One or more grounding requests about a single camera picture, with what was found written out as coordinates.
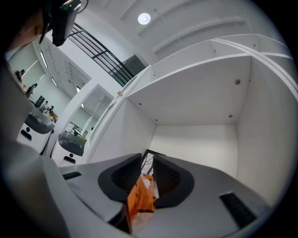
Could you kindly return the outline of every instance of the white shelf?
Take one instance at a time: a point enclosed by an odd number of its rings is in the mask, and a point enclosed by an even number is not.
[[[246,54],[213,58],[167,74],[128,98],[157,125],[234,124],[250,71],[251,56]]]

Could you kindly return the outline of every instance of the round ceiling light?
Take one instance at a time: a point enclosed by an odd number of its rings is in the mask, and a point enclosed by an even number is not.
[[[148,13],[142,13],[138,17],[138,22],[142,25],[146,25],[150,22],[151,18]]]

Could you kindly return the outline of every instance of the ceiling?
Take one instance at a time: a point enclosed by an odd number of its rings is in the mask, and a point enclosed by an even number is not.
[[[89,82],[90,77],[86,75],[74,63],[68,59],[55,47],[47,38],[41,45],[35,44],[43,50],[48,67],[57,86],[70,98],[77,94],[76,87],[83,88]],[[83,110],[99,119],[104,110],[110,104],[110,99],[100,88],[96,88],[85,100]]]
[[[89,0],[87,11],[120,32],[129,32],[131,44],[133,35],[158,61],[185,47],[221,36],[260,33],[272,37],[266,16],[244,0]],[[149,24],[138,23],[141,13],[151,16]]]

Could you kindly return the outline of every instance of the black metal railing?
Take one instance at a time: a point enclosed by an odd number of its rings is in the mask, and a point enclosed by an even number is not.
[[[78,24],[74,24],[68,37],[121,86],[126,85],[134,77],[134,74],[113,53]]]

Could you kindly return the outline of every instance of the black slot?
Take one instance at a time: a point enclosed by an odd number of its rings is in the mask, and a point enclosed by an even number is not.
[[[32,140],[32,136],[28,133],[28,132],[26,132],[26,131],[24,131],[24,130],[21,130],[21,132],[20,132],[23,136],[25,136],[28,140]]]
[[[64,177],[65,180],[68,180],[68,179],[73,179],[75,177],[78,177],[78,176],[81,176],[82,174],[79,173],[79,172],[72,172],[72,173],[67,173],[67,174],[63,174],[62,176]]]
[[[240,228],[247,226],[256,219],[255,215],[233,192],[221,195],[219,198]]]
[[[69,162],[69,163],[75,164],[75,160],[72,159],[72,158],[70,158],[70,157],[68,157],[68,156],[64,156],[63,159],[66,160],[66,161]]]

